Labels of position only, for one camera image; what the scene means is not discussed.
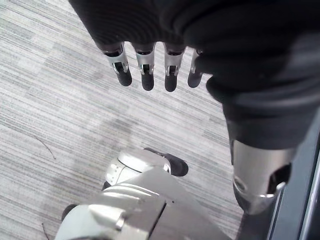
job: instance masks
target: black fabric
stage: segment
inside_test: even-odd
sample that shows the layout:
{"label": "black fabric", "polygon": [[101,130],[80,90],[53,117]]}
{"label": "black fabric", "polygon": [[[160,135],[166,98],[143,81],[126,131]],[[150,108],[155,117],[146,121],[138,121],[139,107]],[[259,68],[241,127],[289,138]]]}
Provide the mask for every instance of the black fabric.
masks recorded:
{"label": "black fabric", "polygon": [[183,42],[181,37],[160,27],[157,10],[144,0],[69,2],[97,44]]}
{"label": "black fabric", "polygon": [[70,0],[94,41],[167,42],[202,51],[231,141],[301,143],[320,105],[317,0]]}

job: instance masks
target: robotic hand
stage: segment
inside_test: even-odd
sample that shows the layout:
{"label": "robotic hand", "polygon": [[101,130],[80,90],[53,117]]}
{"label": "robotic hand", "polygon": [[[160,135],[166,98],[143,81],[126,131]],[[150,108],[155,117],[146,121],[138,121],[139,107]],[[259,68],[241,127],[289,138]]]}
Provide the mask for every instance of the robotic hand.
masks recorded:
{"label": "robotic hand", "polygon": [[188,79],[222,103],[233,187],[248,214],[263,211],[286,185],[299,144],[320,104],[318,2],[230,0],[69,0],[123,86],[131,84],[131,42],[142,86],[154,87],[154,46],[165,45],[172,92],[185,46],[196,49]]}

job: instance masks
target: black fingertip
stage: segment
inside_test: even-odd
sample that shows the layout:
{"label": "black fingertip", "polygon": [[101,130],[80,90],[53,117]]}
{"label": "black fingertip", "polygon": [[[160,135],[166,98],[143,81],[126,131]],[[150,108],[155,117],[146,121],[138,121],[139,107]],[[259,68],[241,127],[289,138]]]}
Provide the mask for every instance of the black fingertip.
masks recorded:
{"label": "black fingertip", "polygon": [[192,73],[191,71],[189,72],[188,76],[188,85],[190,88],[196,88],[199,86],[202,78],[202,73],[201,72],[195,72]]}
{"label": "black fingertip", "polygon": [[165,76],[164,87],[168,92],[173,92],[177,87],[177,76],[174,73],[170,73],[169,76]]}
{"label": "black fingertip", "polygon": [[130,86],[132,83],[132,77],[129,69],[127,72],[124,72],[123,70],[119,71],[119,74],[117,74],[117,77],[118,77],[119,83],[124,87]]}
{"label": "black fingertip", "polygon": [[187,175],[189,167],[184,160],[169,153],[164,154],[164,157],[168,159],[170,163],[171,175],[176,177],[183,177]]}
{"label": "black fingertip", "polygon": [[144,75],[141,75],[141,82],[144,90],[151,91],[155,85],[154,75],[145,72]]}

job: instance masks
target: gray carpet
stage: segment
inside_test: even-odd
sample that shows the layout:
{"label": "gray carpet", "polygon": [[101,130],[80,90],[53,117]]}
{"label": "gray carpet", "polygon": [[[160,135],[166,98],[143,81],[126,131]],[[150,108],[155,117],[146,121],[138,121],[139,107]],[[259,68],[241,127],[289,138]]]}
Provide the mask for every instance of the gray carpet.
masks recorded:
{"label": "gray carpet", "polygon": [[45,240],[63,209],[99,191],[123,148],[152,147],[189,164],[179,181],[232,238],[242,211],[232,190],[221,105],[187,78],[184,54],[173,93],[164,87],[163,46],[155,87],[144,91],[130,45],[133,77],[119,85],[66,0],[0,1],[0,239]]}

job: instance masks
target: black sleeve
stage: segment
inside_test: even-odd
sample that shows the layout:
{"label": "black sleeve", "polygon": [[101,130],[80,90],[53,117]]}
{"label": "black sleeve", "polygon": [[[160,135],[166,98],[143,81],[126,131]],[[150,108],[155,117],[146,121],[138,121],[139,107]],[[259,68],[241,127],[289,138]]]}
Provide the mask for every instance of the black sleeve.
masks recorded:
{"label": "black sleeve", "polygon": [[230,140],[262,149],[301,143],[320,105],[320,2],[154,0],[160,24],[203,54]]}

